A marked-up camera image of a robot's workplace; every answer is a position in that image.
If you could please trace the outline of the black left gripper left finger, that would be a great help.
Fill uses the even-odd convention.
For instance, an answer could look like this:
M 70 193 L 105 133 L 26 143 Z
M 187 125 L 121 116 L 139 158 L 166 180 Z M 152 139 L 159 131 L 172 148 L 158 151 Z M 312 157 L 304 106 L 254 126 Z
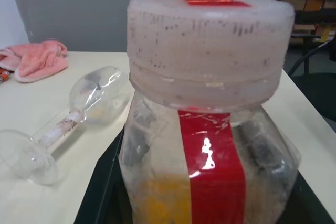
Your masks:
M 75 224 L 133 224 L 118 159 L 123 134 L 121 130 L 97 161 Z

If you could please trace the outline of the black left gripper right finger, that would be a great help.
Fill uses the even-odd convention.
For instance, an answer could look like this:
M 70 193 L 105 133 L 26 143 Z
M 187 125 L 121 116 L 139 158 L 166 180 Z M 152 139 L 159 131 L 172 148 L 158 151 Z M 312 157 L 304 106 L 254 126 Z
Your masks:
M 285 208 L 285 224 L 336 224 L 302 175 Z

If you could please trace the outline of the clear wine glass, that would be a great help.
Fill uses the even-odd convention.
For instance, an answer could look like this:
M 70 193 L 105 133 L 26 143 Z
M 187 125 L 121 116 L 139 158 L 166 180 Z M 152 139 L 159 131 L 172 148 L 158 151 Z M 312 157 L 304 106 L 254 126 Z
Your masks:
M 53 151 L 78 124 L 107 125 L 115 120 L 130 100 L 128 75 L 106 66 L 82 76 L 69 93 L 69 113 L 52 129 L 35 140 L 16 130 L 0 131 L 0 161 L 16 175 L 39 185 L 59 181 Z

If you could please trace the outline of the clear bottle with white cap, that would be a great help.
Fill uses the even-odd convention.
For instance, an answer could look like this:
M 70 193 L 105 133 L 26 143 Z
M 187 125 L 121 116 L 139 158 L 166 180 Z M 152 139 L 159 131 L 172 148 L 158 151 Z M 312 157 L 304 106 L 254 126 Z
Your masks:
M 276 224 L 300 156 L 263 104 L 294 17 L 276 0 L 130 0 L 119 164 L 133 224 Z

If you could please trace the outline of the black chair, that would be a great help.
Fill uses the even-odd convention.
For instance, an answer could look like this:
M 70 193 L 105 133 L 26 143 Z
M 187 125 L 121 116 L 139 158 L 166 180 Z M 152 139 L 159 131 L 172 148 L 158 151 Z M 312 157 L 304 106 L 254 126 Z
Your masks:
M 303 75 L 294 75 L 300 65 L 307 65 L 309 59 L 324 48 L 328 48 L 330 59 L 336 63 L 336 41 L 327 41 L 298 59 L 288 71 L 288 76 L 321 116 L 334 123 L 336 131 L 336 72 L 311 73 L 307 67 Z

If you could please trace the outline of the pink towel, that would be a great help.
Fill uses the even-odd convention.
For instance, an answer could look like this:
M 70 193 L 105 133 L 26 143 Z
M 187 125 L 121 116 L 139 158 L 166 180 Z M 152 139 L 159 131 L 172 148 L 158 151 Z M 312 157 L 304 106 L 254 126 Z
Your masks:
M 0 68 L 10 70 L 20 83 L 32 83 L 68 67 L 67 47 L 54 40 L 0 49 Z

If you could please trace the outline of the grey partition panel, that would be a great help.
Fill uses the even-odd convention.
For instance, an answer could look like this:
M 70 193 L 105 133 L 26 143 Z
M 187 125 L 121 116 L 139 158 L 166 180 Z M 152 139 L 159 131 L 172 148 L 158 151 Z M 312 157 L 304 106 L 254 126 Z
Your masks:
M 70 51 L 124 52 L 129 0 L 15 0 L 30 42 Z

